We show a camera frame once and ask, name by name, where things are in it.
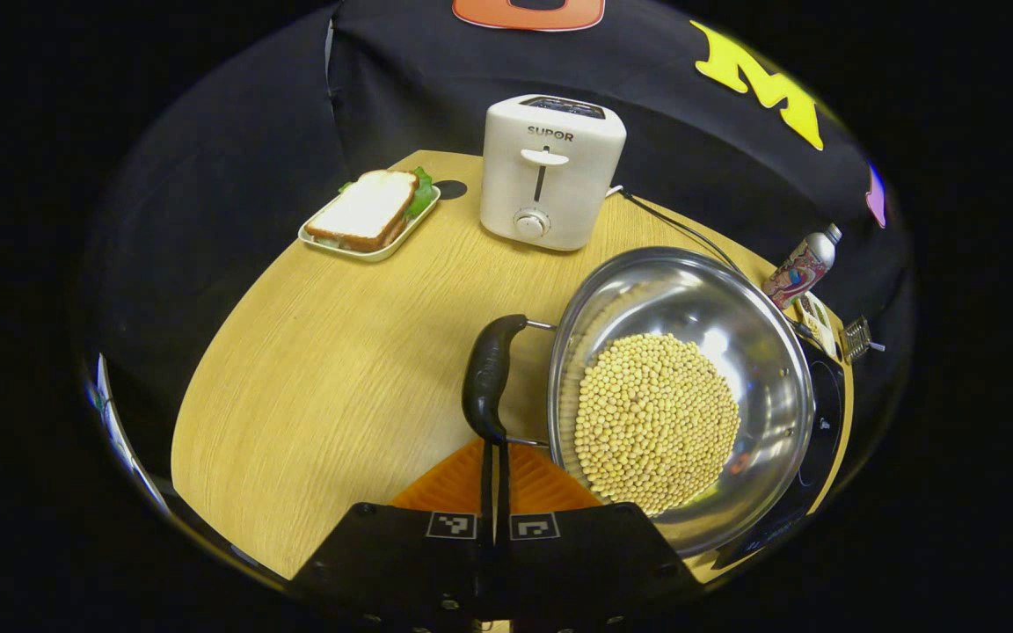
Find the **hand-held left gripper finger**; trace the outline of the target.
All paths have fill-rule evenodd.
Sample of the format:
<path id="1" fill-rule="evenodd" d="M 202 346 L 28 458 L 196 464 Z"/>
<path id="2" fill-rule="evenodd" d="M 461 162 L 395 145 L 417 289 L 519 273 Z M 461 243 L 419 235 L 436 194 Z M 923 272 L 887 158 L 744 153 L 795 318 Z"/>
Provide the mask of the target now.
<path id="1" fill-rule="evenodd" d="M 474 510 L 355 502 L 289 581 L 289 594 L 353 633 L 476 633 L 493 545 L 493 447 L 453 471 Z"/>
<path id="2" fill-rule="evenodd" d="M 510 633 L 699 633 L 688 566 L 630 502 L 516 513 L 496 447 L 496 617 Z"/>

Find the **stainless steel pot black handle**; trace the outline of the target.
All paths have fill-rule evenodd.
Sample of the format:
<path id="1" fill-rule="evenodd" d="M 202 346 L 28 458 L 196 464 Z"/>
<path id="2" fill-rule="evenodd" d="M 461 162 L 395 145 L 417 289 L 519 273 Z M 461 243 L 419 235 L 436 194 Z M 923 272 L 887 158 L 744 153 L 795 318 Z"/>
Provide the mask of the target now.
<path id="1" fill-rule="evenodd" d="M 736 270 L 689 250 L 630 250 L 586 276 L 546 330 L 554 342 L 543 448 L 580 484 L 586 465 L 570 441 L 585 424 L 586 371 L 614 357 L 619 341 L 693 344 L 723 380 L 739 422 L 719 468 L 652 517 L 680 556 L 739 540 L 798 477 L 819 420 L 811 365 L 792 321 Z"/>

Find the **black induction cooktop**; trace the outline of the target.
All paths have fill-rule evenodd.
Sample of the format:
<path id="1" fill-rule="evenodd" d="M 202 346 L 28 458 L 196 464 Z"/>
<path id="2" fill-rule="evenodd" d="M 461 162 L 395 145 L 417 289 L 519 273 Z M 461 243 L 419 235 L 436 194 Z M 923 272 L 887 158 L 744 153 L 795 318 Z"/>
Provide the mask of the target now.
<path id="1" fill-rule="evenodd" d="M 812 377 L 815 413 L 811 440 L 787 491 L 755 526 L 739 538 L 717 549 L 714 570 L 738 564 L 760 549 L 779 542 L 827 494 L 827 484 L 839 469 L 837 454 L 844 436 L 845 378 L 839 361 L 832 360 L 813 342 L 799 338 Z"/>

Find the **pile of soybeans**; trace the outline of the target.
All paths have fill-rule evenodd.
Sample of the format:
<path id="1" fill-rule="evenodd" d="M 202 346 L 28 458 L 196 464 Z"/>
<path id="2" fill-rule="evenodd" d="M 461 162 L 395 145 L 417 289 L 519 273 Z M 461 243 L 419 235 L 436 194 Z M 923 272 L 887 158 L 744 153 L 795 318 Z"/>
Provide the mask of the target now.
<path id="1" fill-rule="evenodd" d="M 695 342 L 631 335 L 607 344 L 579 382 L 573 447 L 588 489 L 650 516 L 718 480 L 741 428 L 726 378 Z"/>

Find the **pale green rectangular plate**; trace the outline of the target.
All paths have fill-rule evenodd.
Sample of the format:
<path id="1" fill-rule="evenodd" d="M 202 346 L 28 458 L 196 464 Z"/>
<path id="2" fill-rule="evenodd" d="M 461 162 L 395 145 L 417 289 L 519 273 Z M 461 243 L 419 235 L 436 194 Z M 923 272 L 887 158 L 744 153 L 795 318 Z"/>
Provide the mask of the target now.
<path id="1" fill-rule="evenodd" d="M 406 227 L 399 232 L 385 248 L 371 251 L 362 252 L 357 250 L 347 250 L 338 247 L 333 247 L 332 244 L 328 244 L 323 240 L 315 239 L 310 233 L 305 231 L 307 223 L 317 219 L 326 211 L 330 205 L 334 204 L 334 201 L 330 201 L 322 208 L 318 209 L 310 218 L 307 220 L 299 229 L 297 230 L 297 239 L 302 242 L 302 244 L 308 245 L 310 248 L 317 249 L 318 251 L 329 253 L 329 255 L 338 255 L 341 257 L 349 258 L 350 260 L 363 261 L 363 263 L 378 263 L 378 261 L 385 260 L 390 256 L 393 256 L 399 248 L 401 248 L 402 243 L 417 229 L 417 227 L 427 219 L 431 213 L 434 211 L 435 205 L 441 197 L 440 188 L 437 185 L 431 187 L 433 189 L 433 199 L 427 204 L 426 208 L 423 209 L 421 213 L 415 219 L 406 223 Z"/>

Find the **sandwich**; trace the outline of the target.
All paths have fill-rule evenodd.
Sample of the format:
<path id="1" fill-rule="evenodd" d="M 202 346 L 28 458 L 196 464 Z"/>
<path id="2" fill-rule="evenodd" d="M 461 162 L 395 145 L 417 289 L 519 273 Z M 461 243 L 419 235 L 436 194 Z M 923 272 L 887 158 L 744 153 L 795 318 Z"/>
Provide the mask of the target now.
<path id="1" fill-rule="evenodd" d="M 334 204 L 305 231 L 333 247 L 362 252 L 385 248 L 433 199 L 425 169 L 373 170 L 345 183 Z"/>

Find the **white toaster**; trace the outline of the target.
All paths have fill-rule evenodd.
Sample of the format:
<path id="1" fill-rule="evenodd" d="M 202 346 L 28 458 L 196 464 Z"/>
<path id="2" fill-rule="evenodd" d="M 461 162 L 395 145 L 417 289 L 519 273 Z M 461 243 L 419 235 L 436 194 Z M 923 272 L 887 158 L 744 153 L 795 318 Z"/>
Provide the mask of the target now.
<path id="1" fill-rule="evenodd" d="M 479 220 L 503 239 L 583 248 L 622 157 L 626 128 L 610 108 L 521 95 L 487 108 Z"/>

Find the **white seasoning tray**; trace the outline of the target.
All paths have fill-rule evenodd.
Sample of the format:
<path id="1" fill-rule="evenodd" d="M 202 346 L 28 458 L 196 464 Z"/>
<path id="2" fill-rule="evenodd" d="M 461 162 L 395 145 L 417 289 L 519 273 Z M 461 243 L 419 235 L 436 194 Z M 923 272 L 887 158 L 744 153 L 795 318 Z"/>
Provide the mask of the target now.
<path id="1" fill-rule="evenodd" d="M 842 361 L 842 353 L 839 348 L 839 340 L 835 336 L 832 328 L 827 306 L 821 303 L 811 292 L 804 293 L 796 301 L 798 312 L 801 316 L 801 323 L 811 332 L 817 345 L 828 357 Z"/>

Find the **silver printed drink bottle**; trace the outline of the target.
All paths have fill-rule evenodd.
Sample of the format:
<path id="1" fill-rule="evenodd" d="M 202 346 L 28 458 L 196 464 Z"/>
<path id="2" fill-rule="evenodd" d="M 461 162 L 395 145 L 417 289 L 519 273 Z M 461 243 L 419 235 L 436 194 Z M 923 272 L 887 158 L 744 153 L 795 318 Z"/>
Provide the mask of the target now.
<path id="1" fill-rule="evenodd" d="M 827 275 L 836 260 L 842 232 L 836 224 L 809 233 L 791 255 L 762 284 L 762 291 L 778 309 L 787 309 Z"/>

